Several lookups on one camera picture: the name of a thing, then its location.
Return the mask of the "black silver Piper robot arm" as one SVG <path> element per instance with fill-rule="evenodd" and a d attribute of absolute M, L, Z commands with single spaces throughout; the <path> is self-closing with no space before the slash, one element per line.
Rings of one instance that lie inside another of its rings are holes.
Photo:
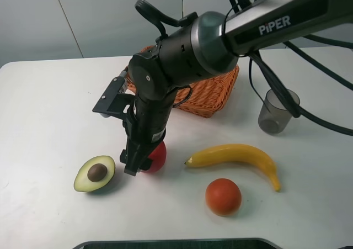
<path fill-rule="evenodd" d="M 339 46 L 316 32 L 352 22 L 352 0 L 231 0 L 227 14 L 189 14 L 182 20 L 164 15 L 144 0 L 136 9 L 161 32 L 156 45 L 134 54 L 127 71 L 136 87 L 124 127 L 126 149 L 121 154 L 125 172 L 135 175 L 149 167 L 149 154 L 165 136 L 178 89 L 232 70 L 241 56 L 255 61 L 267 83 L 294 117 L 304 116 L 337 133 L 344 128 L 309 113 L 290 97 L 285 86 L 262 60 L 259 50 L 305 37 Z"/>

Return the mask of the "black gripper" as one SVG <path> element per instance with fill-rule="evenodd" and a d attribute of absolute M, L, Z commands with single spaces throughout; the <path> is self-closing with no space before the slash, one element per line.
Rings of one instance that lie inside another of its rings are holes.
<path fill-rule="evenodd" d="M 138 171 L 157 170 L 158 149 L 146 158 L 146 145 L 159 144 L 163 140 L 177 92 L 174 88 L 161 100 L 150 100 L 141 92 L 124 94 L 128 98 L 129 108 L 123 121 L 127 142 L 120 154 L 120 162 L 125 165 L 126 174 L 135 176 Z"/>

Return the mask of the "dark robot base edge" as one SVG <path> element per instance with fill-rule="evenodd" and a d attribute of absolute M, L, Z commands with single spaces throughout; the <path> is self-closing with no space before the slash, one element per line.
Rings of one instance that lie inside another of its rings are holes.
<path fill-rule="evenodd" d="M 86 242 L 74 248 L 280 248 L 262 239 L 191 239 L 157 241 L 100 241 Z"/>

